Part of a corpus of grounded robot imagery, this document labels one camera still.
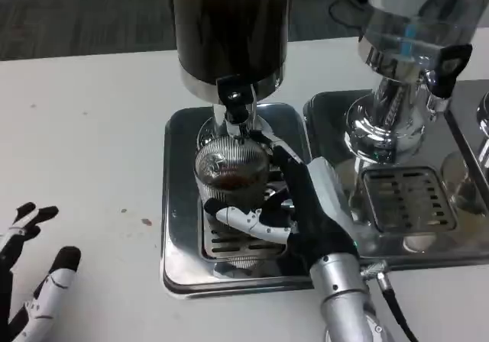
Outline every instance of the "table surface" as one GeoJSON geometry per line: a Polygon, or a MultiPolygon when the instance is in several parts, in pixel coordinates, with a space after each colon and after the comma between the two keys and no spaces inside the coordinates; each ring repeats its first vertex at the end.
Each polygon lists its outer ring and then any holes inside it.
{"type": "MultiPolygon", "coordinates": [[[[474,39],[463,79],[489,79],[489,29],[474,39]]],[[[322,91],[368,89],[373,74],[356,39],[291,43],[287,77],[268,102],[298,111],[322,91]]],[[[164,128],[203,105],[180,82],[176,52],[0,63],[0,228],[15,208],[57,205],[15,267],[17,310],[57,251],[83,252],[50,341],[320,341],[313,290],[184,301],[159,280],[164,128]]],[[[486,341],[489,266],[393,273],[419,340],[486,341]]],[[[374,303],[405,341],[377,287],[374,303]]]]}

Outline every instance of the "stainless steel base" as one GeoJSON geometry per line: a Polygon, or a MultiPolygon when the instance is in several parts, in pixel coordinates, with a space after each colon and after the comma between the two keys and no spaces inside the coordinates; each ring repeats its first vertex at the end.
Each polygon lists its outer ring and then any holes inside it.
{"type": "MultiPolygon", "coordinates": [[[[458,104],[473,101],[473,112],[465,109],[463,119],[475,123],[477,104],[487,90],[488,82],[460,82],[454,113],[458,104]]],[[[410,160],[397,166],[369,165],[345,144],[346,111],[366,93],[322,93],[304,108],[313,157],[324,156],[335,167],[348,196],[363,261],[387,260],[394,269],[486,263],[487,209],[473,214],[458,207],[453,201],[456,186],[447,180],[464,178],[467,172],[462,160],[451,160],[460,151],[455,140],[465,141],[452,114],[426,125],[424,141],[410,160]],[[442,176],[448,166],[457,174],[442,176]],[[420,176],[415,181],[410,177],[414,173],[420,176]]]]}
{"type": "MultiPolygon", "coordinates": [[[[264,104],[257,113],[277,136],[310,161],[303,122],[293,108],[264,104]]],[[[211,115],[211,108],[185,109],[167,124],[160,270],[164,285],[185,297],[311,287],[302,263],[285,249],[220,226],[203,215],[193,164],[197,134],[211,115]]]]}

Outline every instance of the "white robotic hand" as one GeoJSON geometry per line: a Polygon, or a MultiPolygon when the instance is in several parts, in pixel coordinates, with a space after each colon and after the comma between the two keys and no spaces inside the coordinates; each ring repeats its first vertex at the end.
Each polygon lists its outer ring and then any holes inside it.
{"type": "Polygon", "coordinates": [[[13,275],[11,268],[21,255],[24,242],[40,233],[39,223],[57,215],[56,207],[34,212],[27,203],[18,208],[14,224],[0,242],[0,340],[38,342],[44,339],[56,317],[63,294],[70,287],[78,269],[81,253],[76,247],[64,247],[57,254],[47,276],[35,289],[33,298],[8,322],[13,275]]]}

